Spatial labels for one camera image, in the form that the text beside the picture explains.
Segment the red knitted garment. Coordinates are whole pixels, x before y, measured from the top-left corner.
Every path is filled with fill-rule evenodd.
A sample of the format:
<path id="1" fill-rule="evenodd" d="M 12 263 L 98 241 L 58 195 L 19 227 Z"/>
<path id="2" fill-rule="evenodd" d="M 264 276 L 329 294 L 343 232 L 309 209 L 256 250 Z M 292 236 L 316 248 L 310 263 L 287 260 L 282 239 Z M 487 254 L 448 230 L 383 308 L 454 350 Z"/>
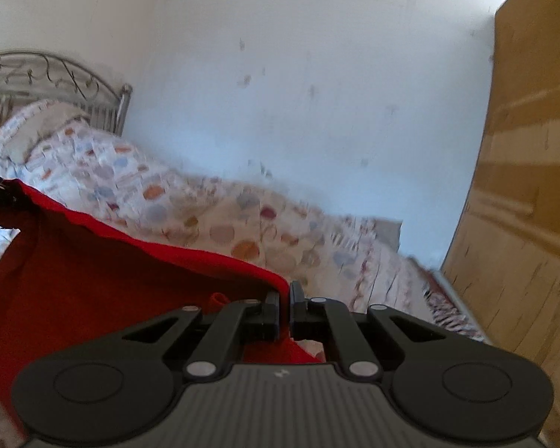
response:
<path id="1" fill-rule="evenodd" d="M 355 393 L 279 275 L 144 242 L 6 181 L 0 401 L 29 447 L 315 447 Z"/>

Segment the patterned pillow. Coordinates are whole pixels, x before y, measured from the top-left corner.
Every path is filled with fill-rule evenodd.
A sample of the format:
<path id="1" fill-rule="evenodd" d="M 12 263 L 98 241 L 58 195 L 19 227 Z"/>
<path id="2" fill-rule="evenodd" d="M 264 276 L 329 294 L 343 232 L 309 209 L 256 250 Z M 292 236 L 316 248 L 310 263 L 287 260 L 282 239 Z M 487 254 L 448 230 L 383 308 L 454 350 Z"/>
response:
<path id="1" fill-rule="evenodd" d="M 90 116 L 81 107 L 53 99 L 22 107 L 0 127 L 0 160 L 25 164 L 36 144 L 74 120 L 88 124 Z"/>

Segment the patchwork patterned bedspread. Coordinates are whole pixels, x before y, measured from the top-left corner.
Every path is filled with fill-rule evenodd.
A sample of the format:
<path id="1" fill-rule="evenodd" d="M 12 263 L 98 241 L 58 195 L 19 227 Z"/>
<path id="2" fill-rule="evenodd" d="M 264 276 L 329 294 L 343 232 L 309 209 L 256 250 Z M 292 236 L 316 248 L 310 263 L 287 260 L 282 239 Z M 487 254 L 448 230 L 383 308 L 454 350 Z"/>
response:
<path id="1" fill-rule="evenodd" d="M 472 339 L 479 331 L 374 218 L 334 217 L 266 188 L 185 175 L 81 120 L 27 162 L 0 160 L 28 214 L 0 227 L 0 430 L 21 440 L 12 387 L 29 363 L 195 304 L 286 295 L 385 304 Z"/>

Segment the metal wrought headboard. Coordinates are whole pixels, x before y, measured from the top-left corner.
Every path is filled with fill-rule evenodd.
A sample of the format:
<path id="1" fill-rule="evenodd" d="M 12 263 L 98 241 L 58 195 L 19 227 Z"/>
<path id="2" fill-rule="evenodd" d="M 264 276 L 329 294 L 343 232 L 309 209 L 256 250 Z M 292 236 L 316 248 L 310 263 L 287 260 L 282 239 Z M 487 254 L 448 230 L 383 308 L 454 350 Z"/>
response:
<path id="1" fill-rule="evenodd" d="M 133 89 L 109 83 L 67 57 L 39 51 L 0 52 L 0 127 L 20 108 L 42 99 L 84 110 L 91 127 L 120 136 Z"/>

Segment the wooden wardrobe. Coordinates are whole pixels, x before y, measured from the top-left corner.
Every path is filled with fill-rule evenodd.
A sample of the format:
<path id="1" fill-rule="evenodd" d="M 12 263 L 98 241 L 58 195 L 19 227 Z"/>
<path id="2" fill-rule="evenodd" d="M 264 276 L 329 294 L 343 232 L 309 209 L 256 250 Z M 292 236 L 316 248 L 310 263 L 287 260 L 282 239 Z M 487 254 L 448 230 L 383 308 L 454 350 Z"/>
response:
<path id="1" fill-rule="evenodd" d="M 472 186 L 443 271 L 497 345 L 554 385 L 560 446 L 560 0 L 507 0 Z"/>

